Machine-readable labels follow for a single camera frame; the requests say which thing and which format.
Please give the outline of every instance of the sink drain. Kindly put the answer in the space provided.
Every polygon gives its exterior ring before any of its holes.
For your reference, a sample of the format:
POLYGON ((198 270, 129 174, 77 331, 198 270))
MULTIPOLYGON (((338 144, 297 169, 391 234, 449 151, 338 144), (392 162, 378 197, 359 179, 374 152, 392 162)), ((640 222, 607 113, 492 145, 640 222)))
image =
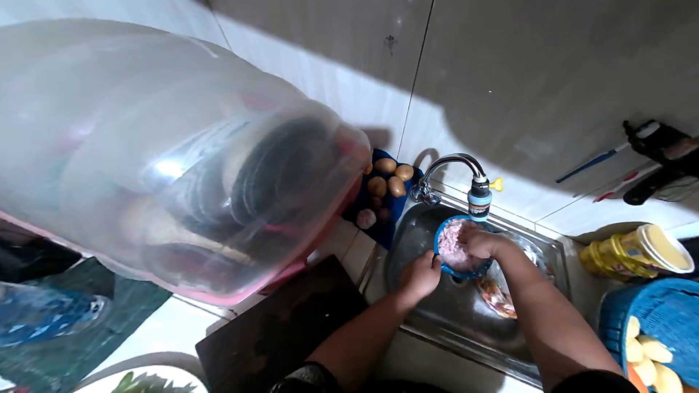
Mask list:
POLYGON ((458 277, 454 277, 454 276, 452 276, 452 275, 449 275, 449 282, 450 282, 453 286, 455 286, 455 287, 457 287, 457 288, 462 288, 462 287, 465 287, 465 286, 466 286, 467 280, 463 280, 463 279, 461 279, 461 278, 458 278, 458 277))

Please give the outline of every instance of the faucet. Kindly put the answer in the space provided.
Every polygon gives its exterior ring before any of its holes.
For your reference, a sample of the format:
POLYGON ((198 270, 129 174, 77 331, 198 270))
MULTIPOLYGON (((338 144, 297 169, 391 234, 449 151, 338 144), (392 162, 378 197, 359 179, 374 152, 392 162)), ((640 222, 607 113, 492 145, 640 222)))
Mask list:
POLYGON ((439 204, 442 201, 442 197, 435 194, 430 188, 430 177, 437 168, 449 162, 462 162, 471 169, 473 180, 471 181, 471 190, 468 192, 468 215, 474 221, 482 222, 488 220, 490 202, 493 199, 489 189, 488 178, 485 176, 480 163, 475 158, 464 153, 454 153, 436 159, 425 171, 425 176, 422 176, 417 184, 410 189, 410 197, 415 201, 424 202, 430 206, 439 204))

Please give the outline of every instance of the hand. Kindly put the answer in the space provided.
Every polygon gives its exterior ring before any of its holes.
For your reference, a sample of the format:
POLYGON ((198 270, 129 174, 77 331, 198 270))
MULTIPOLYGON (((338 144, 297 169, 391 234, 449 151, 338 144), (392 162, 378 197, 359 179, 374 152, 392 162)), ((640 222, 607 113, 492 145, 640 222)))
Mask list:
POLYGON ((508 238, 477 229, 463 232, 459 241, 466 245, 469 254, 481 259, 497 259, 497 254, 503 248, 514 245, 508 238))
POLYGON ((432 293, 442 276, 442 257, 429 250, 413 259, 403 268, 398 281, 398 292, 409 301, 421 301, 432 293))

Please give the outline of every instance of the person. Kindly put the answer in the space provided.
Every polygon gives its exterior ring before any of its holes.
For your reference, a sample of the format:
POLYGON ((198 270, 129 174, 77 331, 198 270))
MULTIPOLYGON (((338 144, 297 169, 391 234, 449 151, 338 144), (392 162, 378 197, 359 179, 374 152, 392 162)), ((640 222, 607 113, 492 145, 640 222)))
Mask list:
MULTIPOLYGON (((473 256, 493 257, 500 264, 545 392, 637 392, 582 315, 517 245, 478 230, 463 234, 461 241, 473 256)), ((441 260, 434 252, 411 261, 395 291, 331 334, 270 392, 444 392, 407 382, 363 386, 408 313, 432 293, 440 277, 441 260)))

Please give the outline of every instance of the blue basket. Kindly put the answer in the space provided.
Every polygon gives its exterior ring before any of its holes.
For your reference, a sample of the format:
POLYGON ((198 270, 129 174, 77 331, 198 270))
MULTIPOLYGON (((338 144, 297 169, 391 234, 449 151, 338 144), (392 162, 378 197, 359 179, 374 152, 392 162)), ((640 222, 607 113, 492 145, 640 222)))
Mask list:
POLYGON ((600 310, 599 336, 626 372, 626 325, 634 315, 641 332, 672 352, 666 364, 687 384, 699 388, 699 283, 666 278, 610 292, 600 310))
MULTIPOLYGON (((442 233, 442 230, 444 227, 447 225, 447 223, 451 220, 455 219, 464 219, 464 220, 470 220, 473 221, 473 219, 467 215, 455 215, 454 217, 449 217, 447 218, 440 226, 437 228, 437 233, 435 234, 435 244, 434 244, 434 249, 435 249, 435 255, 439 255, 439 234, 442 233)), ((473 221, 476 224, 480 225, 481 227, 484 227, 485 229, 488 230, 488 232, 492 232, 493 230, 490 229, 490 227, 483 225, 480 222, 473 221)), ((452 276, 456 278, 460 278, 462 280, 470 280, 471 278, 478 278, 481 276, 484 276, 485 273, 488 272, 488 269, 490 269, 490 266, 493 264, 493 259, 488 259, 486 260, 478 270, 474 271, 469 271, 469 272, 461 272, 461 271, 455 271, 454 269, 448 267, 448 265, 444 262, 442 262, 442 271, 451 274, 452 276)))

